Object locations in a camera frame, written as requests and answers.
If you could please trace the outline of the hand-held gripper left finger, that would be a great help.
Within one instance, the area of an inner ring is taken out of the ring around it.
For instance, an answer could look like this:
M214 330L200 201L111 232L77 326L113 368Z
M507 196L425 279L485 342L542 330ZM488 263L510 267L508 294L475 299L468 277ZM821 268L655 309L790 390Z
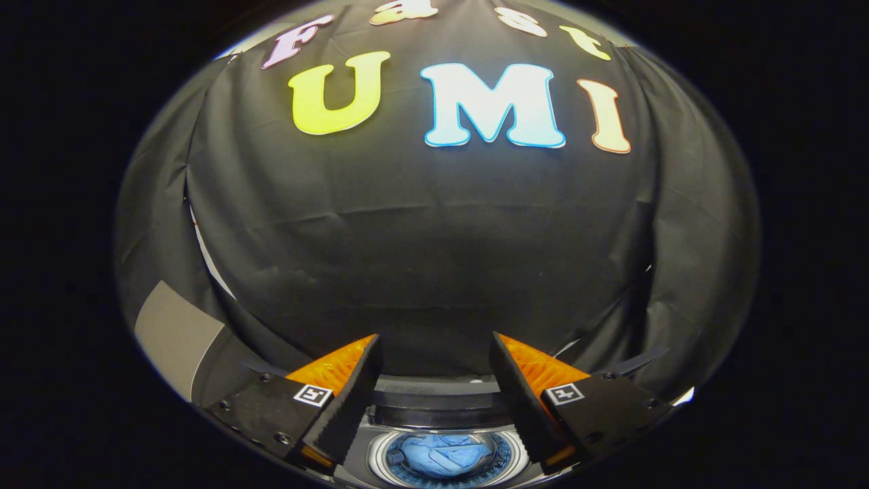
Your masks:
M204 411L270 456L307 469L344 464L382 368L372 334L291 374L257 372Z

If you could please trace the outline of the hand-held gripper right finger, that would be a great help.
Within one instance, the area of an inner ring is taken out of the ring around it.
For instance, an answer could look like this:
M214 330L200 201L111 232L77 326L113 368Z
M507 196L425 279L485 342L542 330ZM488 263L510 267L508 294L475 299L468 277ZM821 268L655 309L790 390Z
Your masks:
M610 457L673 409L628 378L632 365L587 374L500 332L490 365L525 451L546 475Z

